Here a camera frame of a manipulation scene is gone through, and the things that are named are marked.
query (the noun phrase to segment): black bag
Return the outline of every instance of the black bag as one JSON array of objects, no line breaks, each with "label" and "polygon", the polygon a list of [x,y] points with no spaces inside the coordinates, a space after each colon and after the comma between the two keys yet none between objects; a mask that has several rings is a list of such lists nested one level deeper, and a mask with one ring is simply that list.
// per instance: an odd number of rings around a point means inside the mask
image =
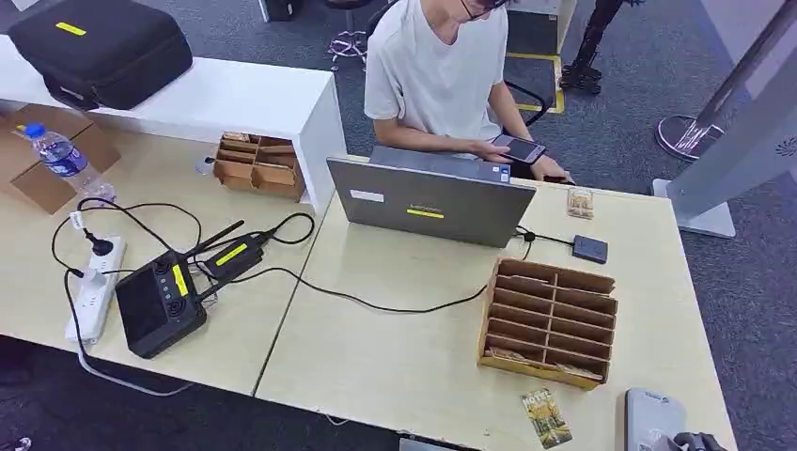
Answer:
[{"label": "black bag", "polygon": [[51,95],[84,111],[129,110],[194,61],[171,16],[130,0],[65,0],[8,35]]}]

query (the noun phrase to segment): wooden organizer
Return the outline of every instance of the wooden organizer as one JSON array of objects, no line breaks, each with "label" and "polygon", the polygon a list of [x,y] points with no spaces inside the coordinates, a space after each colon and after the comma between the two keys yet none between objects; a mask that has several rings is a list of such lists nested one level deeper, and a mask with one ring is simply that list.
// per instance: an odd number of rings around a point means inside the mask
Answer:
[{"label": "wooden organizer", "polygon": [[213,174],[227,188],[277,194],[299,201],[305,179],[290,141],[245,135],[246,141],[222,138]]},{"label": "wooden organizer", "polygon": [[606,383],[614,288],[608,277],[499,259],[488,285],[478,363],[587,390]]}]

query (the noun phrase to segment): yellow sticker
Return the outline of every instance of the yellow sticker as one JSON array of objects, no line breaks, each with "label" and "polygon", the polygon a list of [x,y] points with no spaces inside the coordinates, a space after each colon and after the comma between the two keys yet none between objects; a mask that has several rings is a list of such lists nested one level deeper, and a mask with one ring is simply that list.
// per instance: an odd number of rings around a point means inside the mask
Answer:
[{"label": "yellow sticker", "polygon": [[216,260],[216,266],[222,266],[228,261],[230,261],[234,256],[243,252],[243,249],[246,249],[246,243],[241,244],[240,246],[236,247],[235,249],[229,251],[229,253],[218,260]]},{"label": "yellow sticker", "polygon": [[70,25],[70,24],[64,23],[64,22],[56,23],[55,24],[55,28],[60,28],[60,29],[62,29],[64,31],[69,31],[73,35],[77,35],[77,36],[82,36],[82,35],[84,35],[86,33],[85,30],[81,30],[80,28],[78,28],[78,27],[76,27],[74,25]]},{"label": "yellow sticker", "polygon": [[182,278],[180,266],[175,265],[172,268],[172,272],[175,274],[175,284],[177,284],[177,289],[180,291],[180,296],[185,296],[188,294],[188,287],[185,286],[185,279]]},{"label": "yellow sticker", "polygon": [[443,215],[442,214],[440,214],[440,213],[432,213],[430,211],[407,209],[407,212],[410,213],[410,214],[417,214],[418,216],[426,216],[428,218],[443,219]]}]

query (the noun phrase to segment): power strip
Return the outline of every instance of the power strip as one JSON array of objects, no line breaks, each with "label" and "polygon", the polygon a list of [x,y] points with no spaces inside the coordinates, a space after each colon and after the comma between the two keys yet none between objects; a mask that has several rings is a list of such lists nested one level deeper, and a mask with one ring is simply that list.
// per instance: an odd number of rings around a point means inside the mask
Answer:
[{"label": "power strip", "polygon": [[[92,254],[91,259],[88,261],[88,268],[97,272],[119,270],[121,269],[122,258],[127,244],[121,237],[105,239],[114,244],[114,250],[103,257]],[[112,272],[105,274],[104,277],[104,284],[100,286],[82,284],[80,292],[74,299],[75,312],[80,321],[80,336],[84,342],[91,344],[97,343],[97,340],[102,335],[105,319],[108,316],[108,306],[111,303],[111,296],[114,295],[119,273]],[[74,318],[72,317],[70,317],[70,322],[67,324],[66,337],[69,341],[77,342],[77,333],[75,332]]]}]

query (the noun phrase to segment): water bottle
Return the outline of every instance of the water bottle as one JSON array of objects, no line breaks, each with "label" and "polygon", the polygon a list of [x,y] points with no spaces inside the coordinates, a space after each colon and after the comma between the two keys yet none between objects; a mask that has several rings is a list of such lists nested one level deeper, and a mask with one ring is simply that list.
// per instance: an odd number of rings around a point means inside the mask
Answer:
[{"label": "water bottle", "polygon": [[71,185],[79,195],[101,197],[111,202],[117,198],[114,186],[102,179],[86,156],[69,139],[56,132],[47,132],[40,123],[28,124],[25,135],[30,139],[33,151],[41,162]]}]

